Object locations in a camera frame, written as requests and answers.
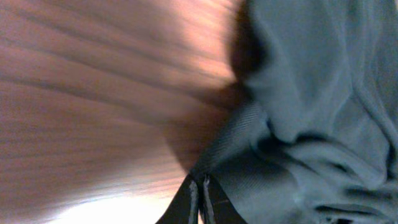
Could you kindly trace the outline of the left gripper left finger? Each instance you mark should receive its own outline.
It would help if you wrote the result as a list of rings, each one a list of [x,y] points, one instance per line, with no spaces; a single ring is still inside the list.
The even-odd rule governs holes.
[[[197,224],[198,201],[198,186],[191,175],[187,175],[156,224]]]

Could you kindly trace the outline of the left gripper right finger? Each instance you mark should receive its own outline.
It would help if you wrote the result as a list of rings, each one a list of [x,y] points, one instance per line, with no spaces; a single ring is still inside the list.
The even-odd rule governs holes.
[[[203,182],[202,215],[205,224],[246,224],[220,184],[210,175]]]

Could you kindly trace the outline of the plain black t-shirt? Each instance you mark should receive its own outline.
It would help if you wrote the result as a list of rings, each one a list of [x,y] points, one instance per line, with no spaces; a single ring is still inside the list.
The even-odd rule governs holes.
[[[249,1],[249,104],[191,170],[248,223],[397,222],[394,1]]]

